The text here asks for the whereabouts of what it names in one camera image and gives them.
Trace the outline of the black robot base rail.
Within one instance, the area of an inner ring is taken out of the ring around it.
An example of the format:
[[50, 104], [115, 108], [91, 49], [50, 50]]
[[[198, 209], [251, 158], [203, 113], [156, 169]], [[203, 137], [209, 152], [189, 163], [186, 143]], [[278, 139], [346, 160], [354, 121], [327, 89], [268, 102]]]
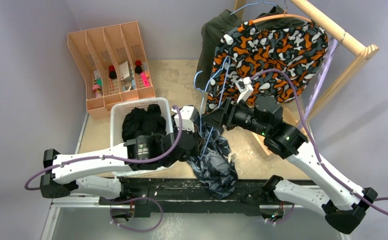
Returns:
[[243, 214], [249, 217], [271, 216], [271, 209], [281, 216], [282, 207], [292, 203], [278, 200], [265, 191], [266, 180], [240, 179], [233, 193], [216, 199], [197, 179], [193, 178], [123, 178], [119, 184], [123, 193], [106, 199], [97, 193], [71, 193], [57, 199], [67, 207], [111, 208], [112, 216], [128, 220], [149, 218], [151, 214]]

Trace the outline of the black shorts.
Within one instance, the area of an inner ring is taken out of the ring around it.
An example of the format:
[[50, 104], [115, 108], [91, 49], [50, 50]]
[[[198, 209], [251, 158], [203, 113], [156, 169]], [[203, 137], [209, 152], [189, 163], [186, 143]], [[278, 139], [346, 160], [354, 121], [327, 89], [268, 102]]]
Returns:
[[123, 120], [121, 137], [127, 142], [139, 136], [166, 135], [166, 126], [158, 104], [150, 104], [147, 109], [135, 107]]

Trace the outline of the peach plastic desk organizer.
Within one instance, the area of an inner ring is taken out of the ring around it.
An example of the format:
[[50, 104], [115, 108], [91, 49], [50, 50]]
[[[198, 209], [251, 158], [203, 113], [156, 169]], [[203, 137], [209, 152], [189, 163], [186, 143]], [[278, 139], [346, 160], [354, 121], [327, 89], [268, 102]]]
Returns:
[[[114, 105], [155, 97], [155, 89], [137, 21], [70, 32], [68, 49], [85, 81], [86, 111], [95, 120], [110, 117]], [[150, 86], [135, 73], [135, 61], [142, 62]], [[132, 80], [122, 82], [119, 65], [128, 61]], [[94, 98], [92, 87], [102, 87]]]

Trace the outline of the dark leaf print shorts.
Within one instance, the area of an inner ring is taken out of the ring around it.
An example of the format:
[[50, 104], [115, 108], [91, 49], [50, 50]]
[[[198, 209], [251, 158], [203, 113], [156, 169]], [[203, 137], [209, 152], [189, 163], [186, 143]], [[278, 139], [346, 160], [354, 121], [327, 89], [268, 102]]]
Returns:
[[221, 132], [200, 120], [200, 114], [193, 109], [194, 126], [200, 135], [199, 152], [188, 151], [184, 159], [190, 165], [197, 179], [218, 200], [234, 192], [238, 174], [234, 161], [230, 160], [231, 148]]

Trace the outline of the white plastic basket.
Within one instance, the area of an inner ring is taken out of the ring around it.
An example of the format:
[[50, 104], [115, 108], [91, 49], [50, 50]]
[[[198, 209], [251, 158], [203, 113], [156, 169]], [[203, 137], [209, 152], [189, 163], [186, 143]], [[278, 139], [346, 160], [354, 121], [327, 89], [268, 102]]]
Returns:
[[137, 100], [130, 100], [115, 104], [111, 108], [110, 112], [110, 146], [114, 147], [116, 145], [122, 144], [124, 142], [122, 138], [122, 126], [125, 117], [129, 114], [134, 108], [146, 110], [149, 105], [157, 104], [161, 111], [161, 116], [166, 120], [166, 133], [173, 132], [173, 124], [171, 117], [171, 108], [169, 102], [164, 97], [150, 97], [142, 98]]

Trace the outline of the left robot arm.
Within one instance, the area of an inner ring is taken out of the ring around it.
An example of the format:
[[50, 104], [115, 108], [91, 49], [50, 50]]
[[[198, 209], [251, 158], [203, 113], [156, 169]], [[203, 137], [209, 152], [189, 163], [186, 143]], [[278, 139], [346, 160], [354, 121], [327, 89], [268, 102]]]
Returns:
[[177, 161], [197, 157], [203, 139], [197, 132], [182, 130], [167, 135], [140, 135], [110, 148], [81, 154], [61, 154], [51, 148], [44, 151], [45, 173], [40, 192], [46, 199], [67, 197], [72, 193], [97, 195], [120, 205], [131, 199], [129, 188], [95, 176], [113, 172], [117, 177], [158, 172]]

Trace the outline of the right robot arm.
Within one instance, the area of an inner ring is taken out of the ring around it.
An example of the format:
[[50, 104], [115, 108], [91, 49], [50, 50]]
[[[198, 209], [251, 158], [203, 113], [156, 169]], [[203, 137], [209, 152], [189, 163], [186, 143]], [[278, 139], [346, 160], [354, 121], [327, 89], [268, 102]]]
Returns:
[[362, 222], [377, 198], [377, 192], [350, 181], [320, 154], [295, 126], [283, 120], [283, 108], [270, 96], [260, 96], [250, 108], [243, 100], [225, 99], [223, 104], [202, 119], [212, 127], [227, 130], [240, 127], [264, 137], [263, 144], [287, 160], [319, 186], [319, 190], [295, 184], [273, 175], [262, 187], [262, 196], [270, 204], [278, 200], [300, 205], [324, 217], [343, 234], [351, 234]]

